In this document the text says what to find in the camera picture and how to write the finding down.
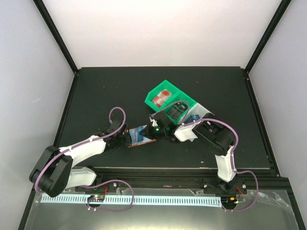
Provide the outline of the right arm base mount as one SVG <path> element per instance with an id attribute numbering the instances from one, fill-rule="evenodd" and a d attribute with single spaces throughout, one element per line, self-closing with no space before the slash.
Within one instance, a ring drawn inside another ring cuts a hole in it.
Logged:
<path id="1" fill-rule="evenodd" d="M 236 177 L 230 182 L 225 182 L 217 177 L 207 177 L 202 181 L 203 189 L 206 192 L 220 195 L 237 195 L 240 192 L 246 194 L 247 190 L 243 187 L 244 184 L 244 180 Z"/>

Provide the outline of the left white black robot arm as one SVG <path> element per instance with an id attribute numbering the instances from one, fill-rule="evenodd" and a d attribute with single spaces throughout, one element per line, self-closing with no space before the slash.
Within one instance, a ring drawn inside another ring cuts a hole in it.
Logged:
<path id="1" fill-rule="evenodd" d="M 103 186 L 103 179 L 96 175 L 95 170 L 90 167 L 75 169 L 74 166 L 95 155 L 130 145 L 127 124 L 114 121 L 109 128 L 74 145 L 61 148 L 48 146 L 32 169 L 29 181 L 37 193 L 44 192 L 50 197 L 77 186 L 98 191 Z"/>

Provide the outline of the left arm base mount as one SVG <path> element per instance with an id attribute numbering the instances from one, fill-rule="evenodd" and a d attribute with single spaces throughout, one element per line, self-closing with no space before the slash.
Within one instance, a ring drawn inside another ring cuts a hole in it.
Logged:
<path id="1" fill-rule="evenodd" d="M 101 185 L 95 188 L 85 188 L 84 186 L 76 186 L 76 187 L 73 187 L 72 190 L 75 192 L 84 193 L 87 195 L 88 194 L 106 195 L 109 190 L 111 192 L 116 190 L 118 184 L 119 182 L 115 181 L 115 182 L 110 182 L 110 183 L 107 183 L 105 185 Z"/>

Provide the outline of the blue credit card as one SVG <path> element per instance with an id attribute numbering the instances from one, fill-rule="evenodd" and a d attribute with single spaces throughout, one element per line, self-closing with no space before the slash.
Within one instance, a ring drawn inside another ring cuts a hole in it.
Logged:
<path id="1" fill-rule="evenodd" d="M 197 121 L 200 119 L 200 116 L 199 115 L 191 115 L 189 116 L 189 118 L 187 119 L 187 122 L 190 123 L 190 122 L 194 122 L 194 121 Z"/>
<path id="2" fill-rule="evenodd" d="M 129 134 L 131 137 L 131 144 L 136 145 L 140 142 L 143 142 L 144 137 L 140 134 L 140 132 L 143 130 L 143 127 L 133 128 L 129 130 Z"/>

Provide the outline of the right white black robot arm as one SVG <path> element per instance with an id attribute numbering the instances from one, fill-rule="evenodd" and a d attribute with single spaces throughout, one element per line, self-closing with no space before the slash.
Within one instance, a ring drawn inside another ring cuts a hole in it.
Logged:
<path id="1" fill-rule="evenodd" d="M 214 114 L 208 112 L 202 117 L 191 116 L 187 121 L 175 124 L 165 112 L 160 111 L 150 116 L 150 123 L 139 134 L 148 139 L 167 139 L 173 143 L 195 139 L 210 142 L 216 148 L 219 190 L 230 193 L 235 188 L 234 150 L 238 145 L 238 134 Z"/>

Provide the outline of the brown leather card holder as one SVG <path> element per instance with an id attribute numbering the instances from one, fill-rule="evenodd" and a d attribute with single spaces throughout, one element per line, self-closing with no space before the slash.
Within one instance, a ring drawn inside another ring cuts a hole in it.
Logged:
<path id="1" fill-rule="evenodd" d="M 132 128 L 129 130 L 125 130 L 125 133 L 128 133 L 131 139 L 131 143 L 128 145 L 128 148 L 144 145 L 147 143 L 155 142 L 156 139 L 149 139 L 140 134 L 141 131 L 143 131 L 147 125 L 139 126 L 136 128 Z"/>

